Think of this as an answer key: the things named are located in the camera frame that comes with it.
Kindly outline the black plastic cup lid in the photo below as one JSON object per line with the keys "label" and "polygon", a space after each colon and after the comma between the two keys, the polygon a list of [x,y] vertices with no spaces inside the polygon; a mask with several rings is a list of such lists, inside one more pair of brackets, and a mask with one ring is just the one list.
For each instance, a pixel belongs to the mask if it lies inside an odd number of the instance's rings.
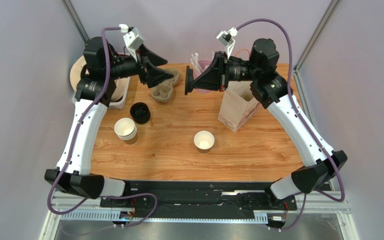
{"label": "black plastic cup lid", "polygon": [[187,65],[185,71],[185,87],[184,87],[184,95],[187,96],[194,90],[193,87],[194,82],[194,70]]}

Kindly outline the white paper takeout bag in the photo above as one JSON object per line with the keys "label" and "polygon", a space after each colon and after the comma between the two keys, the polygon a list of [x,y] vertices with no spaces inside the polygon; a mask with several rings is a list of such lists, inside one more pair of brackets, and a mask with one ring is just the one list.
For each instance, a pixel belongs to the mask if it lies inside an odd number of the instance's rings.
{"label": "white paper takeout bag", "polygon": [[231,81],[224,91],[218,113],[218,120],[232,132],[237,132],[262,108],[254,97],[247,102],[241,98],[243,93],[252,94],[251,81]]}

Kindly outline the brown paper cup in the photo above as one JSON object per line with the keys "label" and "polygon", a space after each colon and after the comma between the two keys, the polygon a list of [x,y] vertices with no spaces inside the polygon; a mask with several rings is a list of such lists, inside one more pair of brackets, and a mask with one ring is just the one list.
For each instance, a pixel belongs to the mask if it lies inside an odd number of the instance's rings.
{"label": "brown paper cup", "polygon": [[214,135],[206,130],[199,131],[193,138],[194,145],[199,153],[208,153],[215,144]]}

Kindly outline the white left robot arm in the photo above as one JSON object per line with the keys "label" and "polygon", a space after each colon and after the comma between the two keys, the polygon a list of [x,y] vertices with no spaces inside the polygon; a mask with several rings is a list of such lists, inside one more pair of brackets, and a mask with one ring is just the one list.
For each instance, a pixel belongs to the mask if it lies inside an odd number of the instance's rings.
{"label": "white left robot arm", "polygon": [[51,195],[58,190],[88,199],[121,197],[125,181],[91,173],[93,148],[117,87],[115,81],[138,76],[142,84],[152,88],[173,74],[160,68],[168,61],[144,44],[122,56],[98,36],[85,43],[82,56],[85,66],[76,85],[75,113],[66,147],[56,168],[45,171],[44,179],[51,184]]}

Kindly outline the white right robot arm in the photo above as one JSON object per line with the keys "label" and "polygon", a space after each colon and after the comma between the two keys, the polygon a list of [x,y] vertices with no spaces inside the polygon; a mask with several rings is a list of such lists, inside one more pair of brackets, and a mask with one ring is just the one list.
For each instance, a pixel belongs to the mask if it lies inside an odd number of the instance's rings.
{"label": "white right robot arm", "polygon": [[348,157],[334,150],[302,112],[291,84],[277,71],[279,52],[270,38],[254,41],[248,60],[217,51],[209,67],[194,78],[186,68],[185,93],[194,89],[226,91],[231,82],[249,81],[254,98],[281,124],[298,150],[303,167],[265,188],[266,202],[274,207],[292,195],[309,194],[335,177]]}

